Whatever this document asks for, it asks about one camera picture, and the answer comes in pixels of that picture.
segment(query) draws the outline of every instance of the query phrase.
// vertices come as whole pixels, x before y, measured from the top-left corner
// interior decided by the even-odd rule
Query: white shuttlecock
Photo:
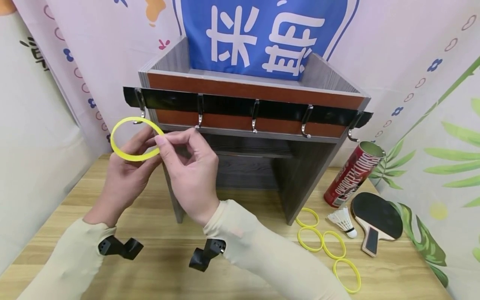
[[[337,209],[335,212],[329,214],[327,218],[343,230],[351,239],[357,236],[357,231],[352,225],[348,208]]]

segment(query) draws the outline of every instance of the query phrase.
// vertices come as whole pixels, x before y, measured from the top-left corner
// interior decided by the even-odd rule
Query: person's left hand
[[[152,128],[146,126],[121,150],[127,154],[143,154],[148,148],[156,145],[153,137]],[[143,162],[131,162],[112,153],[103,191],[95,205],[85,215],[84,222],[105,223],[109,227],[114,227],[123,211],[143,192],[150,175],[161,163],[160,155]]]

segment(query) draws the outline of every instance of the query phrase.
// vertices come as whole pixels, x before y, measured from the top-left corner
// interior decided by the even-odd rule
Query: metal hook
[[[145,118],[145,99],[144,95],[142,94],[142,89],[141,88],[135,88],[135,97],[137,98],[138,101],[138,106],[140,107],[140,111],[142,114],[140,115],[141,118]],[[133,121],[133,123],[136,124],[141,124],[143,122],[141,121]]]
[[[362,115],[363,115],[363,111],[359,111],[357,113],[357,115],[355,116],[355,118],[353,119],[350,126],[348,127],[347,137],[348,137],[349,140],[351,140],[354,143],[358,143],[359,140],[352,136],[353,129],[355,128],[355,126],[357,126],[357,123],[360,121],[360,118],[362,117]]]
[[[204,118],[204,95],[197,95],[197,109],[198,109],[198,125],[195,125],[196,129],[202,126],[202,120]]]
[[[255,104],[253,105],[253,113],[252,113],[252,132],[253,133],[257,133],[257,130],[255,129],[255,123],[257,122],[259,107],[260,107],[260,100],[255,99]]]
[[[305,127],[307,126],[307,122],[308,122],[308,119],[310,119],[310,115],[312,114],[312,111],[313,111],[313,105],[309,104],[307,107],[307,111],[305,111],[305,114],[301,119],[301,134],[307,139],[312,137],[310,134],[305,133]]]

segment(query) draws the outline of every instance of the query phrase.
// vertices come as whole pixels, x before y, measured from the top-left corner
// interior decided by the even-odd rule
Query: table tennis paddle
[[[402,235],[402,218],[381,197],[369,192],[359,193],[352,199],[350,209],[365,231],[362,250],[368,255],[377,256],[378,240],[396,240]]]

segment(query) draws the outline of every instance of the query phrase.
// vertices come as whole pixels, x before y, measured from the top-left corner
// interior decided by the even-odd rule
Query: paddle handle
[[[371,257],[377,256],[378,248],[378,231],[374,228],[368,228],[363,240],[362,250]]]

